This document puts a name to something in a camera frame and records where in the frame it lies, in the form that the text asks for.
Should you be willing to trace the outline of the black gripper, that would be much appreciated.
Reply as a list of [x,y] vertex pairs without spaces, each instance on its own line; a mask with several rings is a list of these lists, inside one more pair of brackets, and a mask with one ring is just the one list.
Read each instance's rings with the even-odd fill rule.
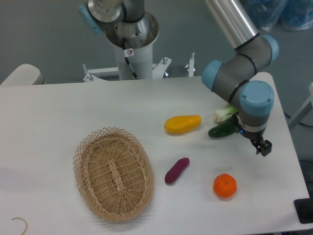
[[250,126],[244,123],[239,115],[232,115],[232,120],[236,128],[236,133],[250,140],[251,144],[256,148],[256,154],[267,156],[272,151],[272,143],[263,139],[267,123],[259,126]]

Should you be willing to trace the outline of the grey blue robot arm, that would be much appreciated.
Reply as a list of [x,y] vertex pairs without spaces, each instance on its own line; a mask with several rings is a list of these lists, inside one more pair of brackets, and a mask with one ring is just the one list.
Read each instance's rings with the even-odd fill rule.
[[[209,63],[202,83],[237,109],[236,131],[249,139],[256,152],[266,156],[272,144],[263,138],[273,107],[273,88],[254,76],[278,55],[278,43],[261,36],[237,0],[209,0],[207,5],[233,46],[236,55],[228,62]],[[162,78],[165,70],[153,66],[152,45],[158,37],[155,17],[142,0],[89,0],[79,14],[93,34],[105,34],[114,46],[120,80]]]

